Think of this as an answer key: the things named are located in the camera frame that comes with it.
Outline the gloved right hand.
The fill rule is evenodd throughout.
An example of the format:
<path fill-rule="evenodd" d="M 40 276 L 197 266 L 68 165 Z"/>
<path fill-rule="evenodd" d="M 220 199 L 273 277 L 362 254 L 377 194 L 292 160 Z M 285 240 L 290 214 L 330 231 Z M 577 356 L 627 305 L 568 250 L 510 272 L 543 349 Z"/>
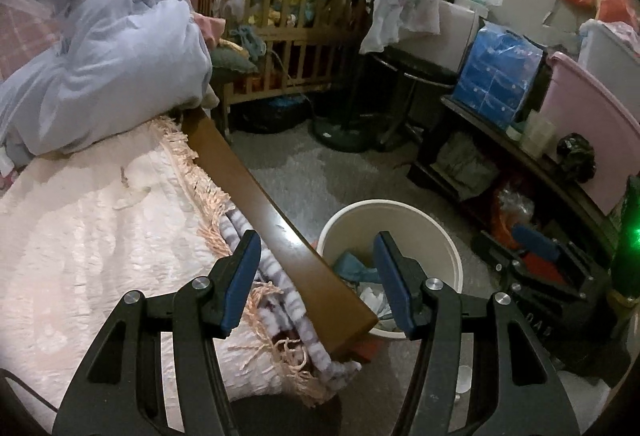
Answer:
<path fill-rule="evenodd" d="M 581 432 L 589 428 L 602 413 L 612 388 L 600 378 L 583 378 L 574 373 L 558 372 Z"/>

